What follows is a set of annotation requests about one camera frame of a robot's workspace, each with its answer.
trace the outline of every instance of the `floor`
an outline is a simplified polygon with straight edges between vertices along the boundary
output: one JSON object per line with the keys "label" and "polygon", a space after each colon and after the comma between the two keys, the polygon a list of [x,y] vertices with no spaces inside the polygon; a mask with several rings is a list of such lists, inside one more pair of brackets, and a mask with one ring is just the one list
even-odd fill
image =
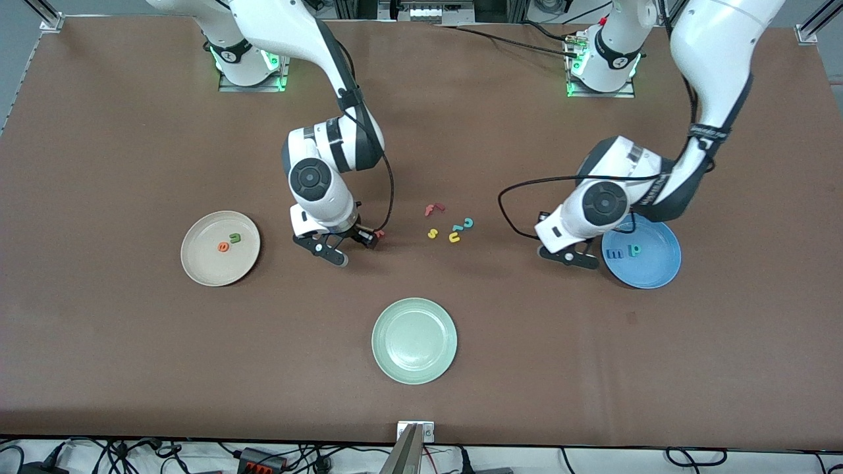
{"label": "floor", "polygon": [[[577,0],[572,13],[602,2]],[[144,0],[53,0],[51,3],[69,15],[156,13]],[[821,3],[820,0],[787,0],[771,26],[791,27],[800,23]],[[38,40],[39,23],[40,18],[23,0],[0,0],[0,112],[6,111],[6,114],[0,115],[2,123],[11,110],[26,64]],[[833,20],[820,32],[818,48],[829,75],[830,87],[843,114],[843,19]]]}
{"label": "floor", "polygon": [[[9,442],[8,444],[19,446],[24,452],[25,462],[43,461],[61,442],[60,439],[22,439]],[[295,444],[255,444],[255,443],[225,443],[224,448],[212,442],[176,441],[181,445],[180,458],[185,463],[189,472],[194,474],[220,472],[231,474],[241,471],[238,468],[238,461],[225,450],[244,450],[246,448],[261,450],[266,455],[284,453],[288,454],[288,465],[294,465],[299,455]],[[344,449],[333,455],[331,459],[332,474],[359,474],[364,472],[379,472],[386,461],[387,453],[379,450],[372,450],[375,446],[360,446],[358,451]],[[389,450],[386,446],[380,449]],[[462,472],[463,463],[459,448],[432,444],[428,446],[432,463],[422,460],[418,474],[456,474]],[[330,453],[336,448],[327,448],[320,451],[321,454]],[[71,474],[87,474],[97,462],[97,458],[103,450],[89,440],[68,441],[61,451],[57,466],[67,469]],[[667,453],[658,449],[601,449],[601,448],[579,448],[566,447],[565,456],[569,467],[566,467],[566,459],[562,451],[556,447],[530,448],[530,447],[472,447],[466,448],[471,466],[482,474],[482,471],[501,469],[508,467],[513,474],[528,472],[529,474],[592,474],[595,472],[624,472],[625,474],[691,474],[691,469],[677,467],[670,464]],[[759,453],[728,451],[728,457],[724,458],[720,452],[690,450],[690,455],[698,463],[718,462],[722,463],[721,471],[717,472],[742,472],[744,474],[819,474],[820,469],[817,456],[805,453]],[[683,455],[677,450],[671,450],[670,457],[678,462],[686,462]],[[162,467],[162,461],[146,447],[133,450],[129,455],[129,461],[139,472],[161,474],[180,474],[183,472],[177,463],[166,462]],[[822,454],[825,469],[837,466],[843,462],[843,455]],[[292,474],[305,472],[308,462],[313,462],[315,455],[308,457],[296,465]],[[19,462],[18,456],[12,452],[5,452],[0,456],[0,471],[15,472]],[[110,463],[106,456],[100,462],[99,472],[106,472]],[[504,474],[505,471],[496,471],[497,474]]]}

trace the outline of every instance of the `metal bracket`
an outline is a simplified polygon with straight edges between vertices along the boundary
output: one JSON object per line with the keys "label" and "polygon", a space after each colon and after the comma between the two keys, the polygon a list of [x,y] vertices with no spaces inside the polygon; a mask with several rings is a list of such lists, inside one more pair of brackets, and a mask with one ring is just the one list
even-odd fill
{"label": "metal bracket", "polygon": [[802,24],[796,25],[796,37],[799,45],[817,44],[817,33],[841,11],[843,11],[843,0],[829,0],[820,5]]}
{"label": "metal bracket", "polygon": [[[585,31],[578,31],[577,37],[585,36]],[[631,76],[626,80],[623,87],[614,92],[598,92],[589,88],[578,77],[571,74],[571,70],[581,67],[583,60],[581,59],[588,54],[588,49],[582,44],[569,44],[564,42],[562,49],[565,52],[573,52],[580,55],[579,58],[565,57],[565,82],[568,97],[610,97],[615,99],[635,99],[635,85],[632,83],[632,78],[635,76],[635,66],[632,67]]]}
{"label": "metal bracket", "polygon": [[41,17],[42,33],[58,33],[62,30],[64,13],[56,10],[46,0],[24,0],[24,2]]}
{"label": "metal bracket", "polygon": [[796,32],[796,40],[799,41],[800,46],[811,46],[817,44],[817,35],[811,34],[805,36],[805,32],[800,24],[797,24],[793,31]]}
{"label": "metal bracket", "polygon": [[290,58],[284,56],[267,55],[269,61],[280,62],[278,69],[266,76],[266,79],[252,86],[239,86],[232,83],[221,73],[219,75],[219,92],[284,92],[287,89],[287,75],[290,72]]}
{"label": "metal bracket", "polygon": [[433,442],[433,422],[420,422],[420,421],[407,421],[407,422],[398,422],[398,429],[396,434],[396,439],[400,439],[401,435],[404,433],[404,430],[407,429],[407,425],[410,424],[418,424],[424,428],[424,442],[425,443],[432,443]]}

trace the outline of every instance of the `brown table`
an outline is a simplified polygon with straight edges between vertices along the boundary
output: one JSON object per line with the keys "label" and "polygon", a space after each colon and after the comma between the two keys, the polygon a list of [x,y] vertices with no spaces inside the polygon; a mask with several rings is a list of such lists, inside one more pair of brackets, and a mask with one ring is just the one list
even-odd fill
{"label": "brown table", "polygon": [[[615,134],[678,153],[687,99],[662,31],[636,99],[586,100],[551,55],[424,24],[331,28],[396,185],[386,239],[345,244],[344,269],[293,245],[279,158],[289,130],[336,116],[319,69],[293,62],[283,94],[219,94],[189,19],[71,18],[41,41],[0,138],[0,431],[385,442],[415,418],[443,443],[843,448],[843,127],[813,47],[764,35],[717,171],[670,224],[681,272],[641,291],[540,259],[495,197]],[[384,167],[346,180],[379,222]],[[528,229],[571,189],[507,203]],[[448,211],[425,218],[434,201]],[[263,250],[204,288],[179,247],[220,209],[251,216]],[[465,217],[457,245],[427,238]],[[410,296],[459,332],[423,386],[371,354],[381,310]]]}

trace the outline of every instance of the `beige plate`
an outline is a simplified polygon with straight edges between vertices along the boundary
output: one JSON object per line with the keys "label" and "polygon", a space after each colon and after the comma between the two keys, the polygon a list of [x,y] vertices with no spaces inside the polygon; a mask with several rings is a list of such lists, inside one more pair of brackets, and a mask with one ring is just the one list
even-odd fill
{"label": "beige plate", "polygon": [[[240,242],[231,243],[231,234]],[[218,249],[221,243],[228,250]],[[240,280],[258,258],[260,234],[252,219],[235,211],[218,211],[199,219],[181,242],[181,266],[194,282],[221,287]]]}

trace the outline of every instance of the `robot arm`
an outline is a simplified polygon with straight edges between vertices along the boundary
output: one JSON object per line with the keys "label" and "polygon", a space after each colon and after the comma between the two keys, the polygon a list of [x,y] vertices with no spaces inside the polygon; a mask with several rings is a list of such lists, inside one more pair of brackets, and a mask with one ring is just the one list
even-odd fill
{"label": "robot arm", "polygon": [[221,3],[214,0],[147,0],[147,3],[166,13],[193,17],[223,76],[232,83],[255,85],[277,69],[268,66],[263,52],[243,37],[231,12]]}
{"label": "robot arm", "polygon": [[373,168],[384,154],[384,137],[363,103],[362,92],[328,27],[301,0],[232,0],[231,13],[249,42],[279,56],[296,57],[322,68],[342,115],[293,130],[282,148],[287,181],[297,205],[290,208],[293,240],[337,266],[348,262],[331,243],[335,235],[373,248],[372,229],[360,225],[357,204],[340,177]]}
{"label": "robot arm", "polygon": [[701,119],[690,126],[685,150],[674,162],[624,137],[598,143],[577,174],[619,178],[579,180],[565,202],[536,224],[543,257],[576,264],[578,252],[573,246],[613,229],[631,209],[652,221],[682,214],[728,138],[752,84],[749,64],[755,44],[783,3],[689,2],[670,43],[679,70],[702,106]]}

